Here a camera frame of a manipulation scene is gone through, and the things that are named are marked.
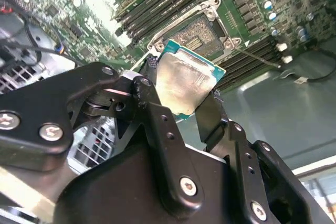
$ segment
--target motherboard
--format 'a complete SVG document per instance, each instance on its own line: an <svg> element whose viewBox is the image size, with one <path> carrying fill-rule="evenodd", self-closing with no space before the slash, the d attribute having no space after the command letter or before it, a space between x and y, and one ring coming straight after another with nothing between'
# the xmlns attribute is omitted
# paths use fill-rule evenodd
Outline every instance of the motherboard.
<svg viewBox="0 0 336 224"><path fill-rule="evenodd" d="M221 90L336 33L332 0L17 0L83 63L131 69L169 40L226 69ZM45 28L51 36L52 31ZM258 60L262 58L269 65Z"/></svg>

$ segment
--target capacitor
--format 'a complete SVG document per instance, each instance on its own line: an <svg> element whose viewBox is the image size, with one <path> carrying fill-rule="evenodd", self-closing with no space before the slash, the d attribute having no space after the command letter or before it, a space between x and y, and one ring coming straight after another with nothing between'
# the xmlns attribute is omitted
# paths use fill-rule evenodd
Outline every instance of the capacitor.
<svg viewBox="0 0 336 224"><path fill-rule="evenodd" d="M274 13L274 12L269 12L269 13L267 14L267 18L268 18L270 21L275 20L276 17L277 17L277 14Z"/></svg>
<svg viewBox="0 0 336 224"><path fill-rule="evenodd" d="M302 26L298 26L298 27L296 28L295 32L298 34L298 39L299 39L301 42L306 42L306 41L309 39L307 30L306 30L304 27L302 27Z"/></svg>
<svg viewBox="0 0 336 224"><path fill-rule="evenodd" d="M272 2L271 1L264 1L262 3L262 6L264 7L264 9L272 9Z"/></svg>
<svg viewBox="0 0 336 224"><path fill-rule="evenodd" d="M274 37L279 34L279 30L277 30L275 27L271 27L270 31L271 31L271 35Z"/></svg>
<svg viewBox="0 0 336 224"><path fill-rule="evenodd" d="M307 21L312 21L314 18L315 18L314 13L309 13L309 14L307 14L307 16L306 16L306 20L307 20Z"/></svg>
<svg viewBox="0 0 336 224"><path fill-rule="evenodd" d="M81 6L81 4L82 4L82 0L73 0L73 5L75 7L79 7L79 6Z"/></svg>
<svg viewBox="0 0 336 224"><path fill-rule="evenodd" d="M62 44L57 44L55 46L55 51L58 52L58 53L60 53L60 54L63 54L63 52L64 52L64 46Z"/></svg>
<svg viewBox="0 0 336 224"><path fill-rule="evenodd" d="M295 32L298 34L298 37L301 37L306 34L306 29L303 26L298 26Z"/></svg>
<svg viewBox="0 0 336 224"><path fill-rule="evenodd" d="M308 35L303 35L300 37L301 42L306 42L308 40Z"/></svg>

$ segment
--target metal mesh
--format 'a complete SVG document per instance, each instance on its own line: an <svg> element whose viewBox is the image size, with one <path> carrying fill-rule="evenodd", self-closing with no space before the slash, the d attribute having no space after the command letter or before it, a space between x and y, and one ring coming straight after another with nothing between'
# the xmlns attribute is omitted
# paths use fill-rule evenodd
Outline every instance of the metal mesh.
<svg viewBox="0 0 336 224"><path fill-rule="evenodd" d="M105 125L89 129L87 137L78 144L73 158L85 167L92 168L111 157L114 136L105 130L106 127L109 128L105 123Z"/></svg>
<svg viewBox="0 0 336 224"><path fill-rule="evenodd" d="M41 71L30 66L16 66L0 77L0 94L8 93L35 81L43 80Z"/></svg>

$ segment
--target screw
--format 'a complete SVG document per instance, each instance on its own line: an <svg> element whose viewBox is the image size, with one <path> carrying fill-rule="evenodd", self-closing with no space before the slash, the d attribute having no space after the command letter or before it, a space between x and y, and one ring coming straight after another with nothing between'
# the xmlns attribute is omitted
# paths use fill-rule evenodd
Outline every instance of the screw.
<svg viewBox="0 0 336 224"><path fill-rule="evenodd" d="M235 127L236 127L236 129L239 130L239 131L242 131L242 130L243 130L242 127L240 127L240 125L237 124L237 123L235 123Z"/></svg>
<svg viewBox="0 0 336 224"><path fill-rule="evenodd" d="M209 18L211 18L212 17L212 12L207 12L206 16L209 17Z"/></svg>
<svg viewBox="0 0 336 224"><path fill-rule="evenodd" d="M265 150L267 150L268 152L271 151L271 148L270 148L267 144L263 143L262 146L263 146L263 148L264 148Z"/></svg>
<svg viewBox="0 0 336 224"><path fill-rule="evenodd" d="M39 133L47 141L57 141L63 136L63 130L55 124L43 125Z"/></svg>
<svg viewBox="0 0 336 224"><path fill-rule="evenodd" d="M158 48L159 48L160 50L163 50L163 48L164 48L164 44L162 44L162 43L158 44Z"/></svg>
<svg viewBox="0 0 336 224"><path fill-rule="evenodd" d="M251 208L259 220L265 221L267 219L265 210L262 208L262 206L258 202L252 201Z"/></svg>
<svg viewBox="0 0 336 224"><path fill-rule="evenodd" d="M0 113L0 130L12 130L20 124L18 116L12 113Z"/></svg>
<svg viewBox="0 0 336 224"><path fill-rule="evenodd" d="M108 74L109 76L113 75L113 70L111 68L103 67L101 71L103 71L105 74Z"/></svg>
<svg viewBox="0 0 336 224"><path fill-rule="evenodd" d="M181 178L180 185L184 193L188 196L194 196L197 192L195 183L187 177Z"/></svg>
<svg viewBox="0 0 336 224"><path fill-rule="evenodd" d="M231 44L230 41L227 41L227 42L224 43L224 47L225 47L225 49L232 49L233 45Z"/></svg>
<svg viewBox="0 0 336 224"><path fill-rule="evenodd" d="M149 82L149 80L145 79L145 78L142 78L141 79L141 82L142 84L145 84L146 86L150 87L151 86L151 83Z"/></svg>

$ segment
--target bolt hole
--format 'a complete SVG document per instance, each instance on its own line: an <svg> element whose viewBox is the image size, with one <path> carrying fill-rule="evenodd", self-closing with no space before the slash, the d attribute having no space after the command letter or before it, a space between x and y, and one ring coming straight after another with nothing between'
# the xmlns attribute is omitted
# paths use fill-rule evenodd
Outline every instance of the bolt hole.
<svg viewBox="0 0 336 224"><path fill-rule="evenodd" d="M170 140L174 140L174 139L175 139L174 134L173 134L173 133L170 133L170 132L167 133L167 137L168 137Z"/></svg>
<svg viewBox="0 0 336 224"><path fill-rule="evenodd" d="M256 173L254 170L253 170L253 168L252 167L248 167L248 171L251 173L251 174L254 174L254 173Z"/></svg>
<svg viewBox="0 0 336 224"><path fill-rule="evenodd" d="M115 110L116 110L117 112L122 111L124 108L125 108L125 104L124 104L123 102L117 102L117 103L115 104Z"/></svg>
<svg viewBox="0 0 336 224"><path fill-rule="evenodd" d="M162 121L164 121L164 122L168 121L168 118L167 118L165 115L161 115L161 119L162 119Z"/></svg>

